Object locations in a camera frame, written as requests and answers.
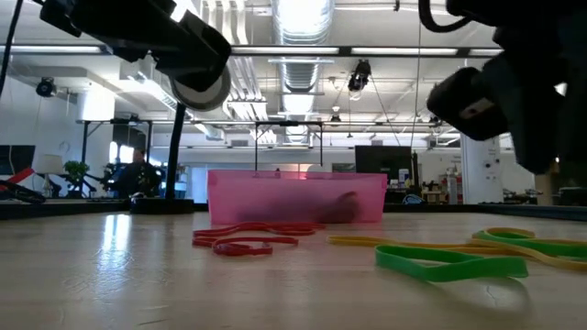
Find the window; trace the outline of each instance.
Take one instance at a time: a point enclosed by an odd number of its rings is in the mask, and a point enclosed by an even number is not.
[[[135,149],[132,147],[120,146],[120,162],[131,163],[132,162],[132,154],[134,152],[135,152]]]
[[[108,155],[108,162],[116,163],[116,154],[118,153],[118,144],[115,141],[110,142],[110,152]]]

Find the black structure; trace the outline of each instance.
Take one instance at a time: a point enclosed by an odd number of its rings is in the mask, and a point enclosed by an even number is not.
[[[172,140],[169,146],[165,198],[136,198],[131,201],[130,213],[136,215],[183,215],[194,212],[194,201],[175,198],[175,172],[185,121],[185,104],[177,103],[173,122]]]
[[[385,173],[387,180],[398,179],[400,169],[412,169],[412,149],[410,147],[355,146],[357,173]]]

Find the ceiling light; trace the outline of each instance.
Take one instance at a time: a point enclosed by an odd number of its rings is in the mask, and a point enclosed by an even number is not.
[[[13,53],[51,53],[51,54],[101,54],[98,46],[12,46]]]
[[[471,56],[494,56],[504,51],[503,49],[471,49]]]
[[[325,126],[339,126],[340,123],[334,120],[331,120],[330,122],[325,122],[324,123]],[[373,122],[345,122],[344,123],[345,126],[375,126],[377,125],[376,123]]]
[[[255,125],[254,121],[230,121],[230,120],[195,120],[194,124],[206,125]]]
[[[377,47],[355,47],[351,49],[354,55],[456,55],[457,49],[442,48],[377,48]]]
[[[373,3],[374,5],[368,5],[364,4],[364,5],[345,5],[345,4],[340,4],[337,5],[335,7],[336,10],[341,10],[341,11],[397,11],[395,5],[377,5],[376,3]],[[401,5],[399,7],[399,11],[409,11],[409,12],[418,12],[418,8],[417,5],[416,6],[409,6],[409,5]],[[446,10],[440,10],[440,9],[431,9],[430,12],[434,15],[441,15],[441,16],[450,16],[450,13]]]
[[[232,48],[234,55],[242,54],[312,54],[312,55],[336,55],[338,54],[338,47],[296,47],[296,46],[284,46],[284,47],[242,47],[234,46]]]
[[[268,59],[271,64],[334,64],[334,60],[323,59]]]

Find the cable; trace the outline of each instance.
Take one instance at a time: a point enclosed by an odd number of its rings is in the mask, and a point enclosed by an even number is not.
[[[395,140],[397,141],[397,147],[401,147],[402,144],[400,143],[400,139],[397,137],[397,134],[395,133],[395,129],[393,129],[392,122],[389,119],[389,116],[387,115],[387,110],[385,110],[385,105],[383,105],[383,101],[382,101],[381,96],[379,95],[379,90],[377,90],[377,84],[375,83],[375,78],[373,78],[373,75],[371,75],[371,80],[373,81],[373,88],[375,88],[375,93],[377,94],[377,98],[379,99],[379,104],[382,106],[382,110],[383,110],[383,114],[385,115],[385,119],[387,120],[389,127],[392,129],[393,136],[395,137]]]
[[[418,94],[420,92],[420,62],[422,61],[422,26],[419,25],[418,29],[418,63],[417,63],[417,71],[415,73],[415,102],[414,102],[414,123],[412,123],[412,137],[410,138],[410,149],[414,146],[414,131],[415,131],[415,121],[418,118]]]
[[[10,28],[8,35],[6,36],[6,43],[4,48],[4,58],[2,59],[2,70],[0,71],[0,98],[2,97],[2,91],[4,90],[4,83],[6,81],[6,75],[8,74],[8,63],[10,62],[10,50],[12,49],[12,43],[15,38],[15,32],[17,31],[18,18],[20,17],[20,10],[24,0],[17,0],[15,5],[15,12],[12,15],[12,21],[10,22]]]
[[[437,22],[434,21],[434,18],[432,17],[432,10],[430,9],[430,0],[418,1],[418,14],[420,15],[420,21],[422,22],[422,25],[424,25],[430,31],[436,33],[448,33],[456,31],[459,28],[466,26],[472,21],[472,19],[464,17],[461,20],[456,21],[447,26],[440,26],[437,24]]]

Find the table surface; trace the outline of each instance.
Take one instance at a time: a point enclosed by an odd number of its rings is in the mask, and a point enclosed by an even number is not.
[[[528,262],[523,280],[429,284],[374,267],[328,235],[463,242],[491,226],[587,239],[580,222],[387,214],[332,225],[262,258],[192,247],[208,214],[87,214],[0,222],[0,329],[584,329],[587,274]]]

